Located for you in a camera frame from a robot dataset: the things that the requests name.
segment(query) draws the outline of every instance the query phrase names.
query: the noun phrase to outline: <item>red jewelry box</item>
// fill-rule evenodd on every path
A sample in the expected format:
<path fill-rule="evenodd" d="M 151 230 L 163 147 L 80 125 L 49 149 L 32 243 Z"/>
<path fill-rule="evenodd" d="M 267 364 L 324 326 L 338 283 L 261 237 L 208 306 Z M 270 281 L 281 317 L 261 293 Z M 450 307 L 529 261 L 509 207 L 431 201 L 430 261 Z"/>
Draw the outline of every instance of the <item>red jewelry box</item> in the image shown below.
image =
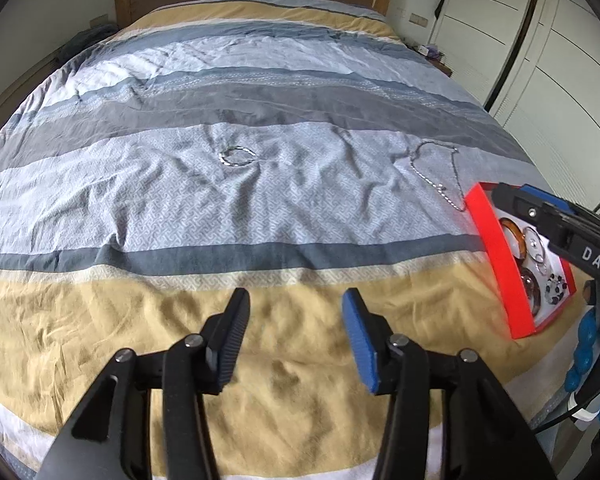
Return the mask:
<path fill-rule="evenodd" d="M 480 238 L 482 238 L 491 267 L 493 267 L 502 296 L 502 303 L 507 312 L 511 337 L 520 339 L 540 332 L 548 326 L 576 293 L 576 286 L 570 265 L 548 250 L 548 240 L 546 238 L 538 235 L 531 224 L 497 209 L 491 203 L 490 195 L 495 186 L 496 184 L 485 182 L 476 184 L 467 194 L 465 202 L 467 210 L 478 229 Z M 530 238 L 535 240 L 535 236 L 538 237 L 542 242 L 544 264 L 537 264 L 527 253 L 526 247 L 524 248 L 525 257 L 522 263 L 518 264 L 516 262 L 510 242 L 507 240 L 503 225 L 500 223 L 500 219 L 503 218 L 513 221 L 519 228 L 520 233 L 524 230 L 528 234 L 535 234 Z M 526 278 L 528 288 L 525 288 L 521 277 L 522 267 L 527 269 L 523 271 L 526 276 L 529 276 L 529 273 L 533 274 L 533 277 Z M 532 308 L 538 305 L 538 300 L 532 284 L 533 280 L 539 286 L 541 298 L 540 306 L 535 315 L 532 314 Z M 557 299 L 559 289 L 561 292 L 560 300 L 557 303 L 552 303 L 549 294 L 553 294 L 554 298 Z"/>

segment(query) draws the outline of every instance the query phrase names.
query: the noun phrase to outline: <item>striped duvet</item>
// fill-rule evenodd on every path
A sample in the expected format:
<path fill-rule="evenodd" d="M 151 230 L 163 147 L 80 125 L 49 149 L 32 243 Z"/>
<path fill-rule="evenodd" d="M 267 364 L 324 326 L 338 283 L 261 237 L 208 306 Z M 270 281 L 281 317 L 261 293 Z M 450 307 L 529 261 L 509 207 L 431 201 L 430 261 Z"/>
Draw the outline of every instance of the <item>striped duvet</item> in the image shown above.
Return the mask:
<path fill-rule="evenodd" d="M 0 131 L 0 452 L 33 478 L 116 349 L 168 348 L 235 286 L 251 321 L 233 382 L 207 399 L 223 475 L 371 475 L 386 399 L 358 381 L 340 319 L 349 286 L 428 349 L 477 349 L 535 416 L 570 366 L 582 306 L 510 340 L 470 217 L 410 167 L 423 139 L 436 144 L 418 170 L 456 203 L 478 181 L 546 186 L 371 10 L 181 4 L 69 61 Z M 431 427 L 435 478 L 436 399 Z"/>

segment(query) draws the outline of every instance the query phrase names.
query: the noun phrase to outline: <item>bracelet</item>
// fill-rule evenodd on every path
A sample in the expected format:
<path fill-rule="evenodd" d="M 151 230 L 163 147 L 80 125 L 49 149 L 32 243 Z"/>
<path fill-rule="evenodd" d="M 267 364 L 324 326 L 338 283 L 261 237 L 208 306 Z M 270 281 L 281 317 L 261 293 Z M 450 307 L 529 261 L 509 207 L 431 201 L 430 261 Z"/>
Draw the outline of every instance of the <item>bracelet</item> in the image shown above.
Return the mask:
<path fill-rule="evenodd" d="M 526 252 L 533 261 L 538 264 L 544 264 L 546 260 L 546 253 L 544 252 L 544 245 L 540 239 L 538 231 L 532 227 L 525 227 L 522 230 L 522 234 L 525 237 Z"/>
<path fill-rule="evenodd" d="M 502 226 L 503 230 L 506 229 L 507 231 L 509 231 L 518 242 L 519 256 L 515 255 L 514 248 L 511 247 L 511 244 L 509 244 L 509 248 L 511 249 L 511 254 L 513 254 L 513 257 L 518 262 L 518 266 L 521 266 L 522 262 L 524 262 L 526 258 L 525 237 L 522 234 L 522 231 L 520 230 L 518 225 L 510 218 L 501 218 L 500 225 Z"/>
<path fill-rule="evenodd" d="M 540 312 L 540 306 L 542 305 L 538 280 L 536 280 L 534 274 L 526 267 L 520 269 L 520 278 L 522 279 L 522 284 L 525 287 L 526 298 L 529 300 L 531 315 L 536 317 L 538 312 Z"/>
<path fill-rule="evenodd" d="M 544 295 L 549 303 L 556 305 L 562 301 L 564 295 L 569 293 L 569 286 L 560 274 L 551 274 L 546 281 Z"/>

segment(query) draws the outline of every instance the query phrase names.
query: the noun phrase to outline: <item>blue gripper pad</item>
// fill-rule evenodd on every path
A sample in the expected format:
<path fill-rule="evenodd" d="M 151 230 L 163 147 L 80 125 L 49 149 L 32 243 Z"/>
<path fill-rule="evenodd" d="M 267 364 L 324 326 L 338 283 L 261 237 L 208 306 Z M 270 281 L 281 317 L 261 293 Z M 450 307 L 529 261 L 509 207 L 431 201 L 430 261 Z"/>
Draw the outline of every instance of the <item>blue gripper pad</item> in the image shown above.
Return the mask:
<path fill-rule="evenodd" d="M 558 196 L 552 195 L 551 193 L 547 193 L 542 189 L 538 189 L 535 186 L 525 184 L 520 188 L 520 191 L 525 191 L 529 194 L 537 196 L 544 202 L 548 202 L 549 204 L 555 205 L 559 210 L 564 211 L 565 213 L 573 213 L 571 206 L 569 206 L 569 203 L 566 200 L 563 200 Z"/>
<path fill-rule="evenodd" d="M 355 288 L 350 288 L 342 296 L 342 318 L 360 380 L 370 393 L 375 394 L 380 386 L 378 348 L 374 347 L 369 333 L 372 329 L 369 326 L 371 314 Z"/>

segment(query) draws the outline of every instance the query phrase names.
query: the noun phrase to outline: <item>gray stripe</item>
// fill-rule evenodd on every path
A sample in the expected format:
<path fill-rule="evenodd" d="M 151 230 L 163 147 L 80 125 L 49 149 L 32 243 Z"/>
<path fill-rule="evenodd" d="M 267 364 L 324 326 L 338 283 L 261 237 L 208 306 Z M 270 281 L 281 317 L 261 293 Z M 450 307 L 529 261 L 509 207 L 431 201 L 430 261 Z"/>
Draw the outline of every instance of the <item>gray stripe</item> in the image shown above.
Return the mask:
<path fill-rule="evenodd" d="M 356 18 L 370 18 L 372 20 L 378 20 L 384 22 L 385 17 L 376 12 L 375 10 L 367 9 L 364 6 L 343 4 L 340 2 L 334 2 L 333 0 L 195 0 L 191 2 L 182 2 L 179 4 L 171 4 L 163 7 L 159 7 L 155 10 L 161 9 L 172 9 L 173 7 L 185 7 L 195 4 L 206 4 L 212 2 L 263 2 L 271 4 L 276 7 L 289 7 L 289 8 L 309 8 L 318 10 L 328 10 L 329 12 L 337 12 L 339 14 L 348 14 Z"/>
<path fill-rule="evenodd" d="M 431 98 L 413 88 L 405 89 L 400 98 L 389 98 L 385 92 L 330 86 L 324 80 L 318 80 L 322 85 L 312 88 L 300 86 L 302 79 L 297 75 L 293 80 L 286 78 L 285 82 L 297 86 L 224 82 L 192 91 L 186 84 L 187 77 L 180 75 L 180 80 L 169 77 L 160 83 L 170 91 L 152 96 L 128 92 L 128 86 L 107 88 L 109 96 L 98 92 L 96 103 L 102 105 L 97 108 L 78 106 L 70 115 L 35 129 L 20 120 L 8 142 L 0 142 L 0 171 L 62 155 L 102 139 L 165 126 L 219 123 L 254 127 L 317 122 L 350 131 L 402 131 L 528 161 L 517 142 L 471 104 Z M 151 92 L 157 90 L 157 84 L 151 86 Z M 125 93 L 128 99 L 120 102 Z M 468 117 L 457 115 L 465 113 Z"/>
<path fill-rule="evenodd" d="M 199 89 L 219 83 L 253 83 L 266 86 L 349 86 L 373 92 L 392 100 L 406 99 L 416 104 L 442 108 L 453 115 L 472 121 L 498 124 L 481 106 L 469 101 L 458 101 L 432 94 L 415 86 L 397 81 L 365 78 L 355 72 L 343 74 L 321 70 L 288 70 L 286 68 L 258 68 L 249 66 L 216 67 L 196 72 L 177 71 L 147 80 L 129 77 L 119 83 L 56 104 L 39 108 L 31 106 L 28 112 L 14 113 L 3 127 L 10 134 L 18 127 L 39 126 L 61 116 L 72 116 L 83 111 L 95 111 L 104 101 L 126 102 L 130 97 L 148 99 L 160 93 L 187 88 Z"/>
<path fill-rule="evenodd" d="M 110 265 L 141 276 L 220 274 L 240 270 L 343 269 L 393 265 L 421 256 L 453 251 L 483 251 L 476 235 L 439 235 L 389 244 L 303 244 L 176 247 L 123 253 L 111 245 L 49 254 L 0 254 L 0 269 L 71 272 Z"/>
<path fill-rule="evenodd" d="M 413 50 L 403 44 L 377 40 L 355 32 L 333 30 L 317 25 L 305 25 L 293 22 L 268 22 L 249 20 L 248 22 L 235 23 L 203 23 L 186 27 L 168 28 L 147 34 L 141 34 L 123 41 L 113 41 L 94 45 L 74 57 L 66 65 L 71 72 L 79 68 L 96 65 L 107 59 L 113 59 L 125 54 L 132 54 L 150 48 L 160 48 L 171 43 L 212 38 L 216 36 L 244 36 L 293 38 L 295 40 L 328 41 L 342 46 L 363 47 L 372 52 L 382 54 L 394 59 L 409 59 L 427 66 L 428 62 Z"/>

